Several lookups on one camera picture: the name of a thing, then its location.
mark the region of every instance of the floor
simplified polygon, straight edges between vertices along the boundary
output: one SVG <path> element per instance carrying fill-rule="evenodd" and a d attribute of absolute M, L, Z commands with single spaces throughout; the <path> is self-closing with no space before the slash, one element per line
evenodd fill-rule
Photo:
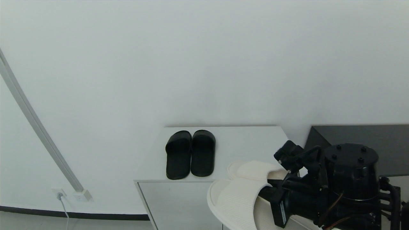
<path fill-rule="evenodd" d="M 1 230 L 65 230 L 66 218 L 0 212 Z M 70 219 L 69 230 L 153 230 L 150 221 Z"/>

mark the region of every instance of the dark gray table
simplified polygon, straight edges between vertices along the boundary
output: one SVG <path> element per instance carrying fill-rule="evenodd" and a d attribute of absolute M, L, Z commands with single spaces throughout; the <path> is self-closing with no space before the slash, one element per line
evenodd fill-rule
<path fill-rule="evenodd" d="M 409 125 L 312 126 L 305 149 L 363 144 L 377 151 L 380 176 L 409 175 Z"/>

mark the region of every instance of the white slipper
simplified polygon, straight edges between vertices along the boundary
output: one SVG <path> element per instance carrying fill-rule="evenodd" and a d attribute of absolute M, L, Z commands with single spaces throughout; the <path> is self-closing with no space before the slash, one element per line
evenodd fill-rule
<path fill-rule="evenodd" d="M 274 165 L 271 163 L 256 160 L 249 162 L 237 160 L 232 162 L 228 166 L 227 173 L 231 179 L 239 177 L 252 180 L 260 180 L 267 183 L 267 179 L 283 180 L 288 172 L 281 165 Z M 312 222 L 312 220 L 303 218 L 301 216 L 292 215 L 290 219 L 294 220 L 295 222 L 304 226 L 307 229 L 311 230 L 320 229 Z"/>
<path fill-rule="evenodd" d="M 207 204 L 213 215 L 230 230 L 282 229 L 274 224 L 270 203 L 258 197 L 258 193 L 265 186 L 271 185 L 245 178 L 217 180 L 210 185 L 207 192 Z M 289 219 L 285 229 L 311 228 Z"/>
<path fill-rule="evenodd" d="M 283 180 L 288 172 L 281 165 L 256 160 L 237 160 L 227 167 L 227 173 L 231 179 L 242 177 L 267 182 L 267 179 Z"/>

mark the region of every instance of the pair of slippers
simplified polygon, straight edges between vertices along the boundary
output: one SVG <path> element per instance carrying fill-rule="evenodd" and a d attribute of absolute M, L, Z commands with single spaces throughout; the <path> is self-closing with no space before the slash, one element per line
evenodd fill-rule
<path fill-rule="evenodd" d="M 267 179 L 283 180 L 287 171 L 279 165 L 259 161 L 235 161 L 227 169 L 230 180 L 213 182 L 207 192 L 212 213 L 230 230 L 279 230 L 270 203 L 259 197 Z M 318 230 L 311 220 L 291 216 L 285 230 Z"/>
<path fill-rule="evenodd" d="M 209 176 L 214 169 L 216 140 L 207 130 L 198 130 L 190 135 L 183 130 L 171 136 L 166 144 L 166 176 L 171 180 L 187 177 L 190 171 L 195 176 Z"/>

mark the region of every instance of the wall socket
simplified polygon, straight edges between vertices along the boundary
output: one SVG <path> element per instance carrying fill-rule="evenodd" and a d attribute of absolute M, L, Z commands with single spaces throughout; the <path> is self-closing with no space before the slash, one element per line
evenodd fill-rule
<path fill-rule="evenodd" d="M 67 194 L 65 194 L 64 190 L 62 188 L 51 188 L 53 193 L 55 194 L 55 197 L 57 197 L 57 194 L 60 192 L 63 194 L 63 197 L 66 197 Z"/>

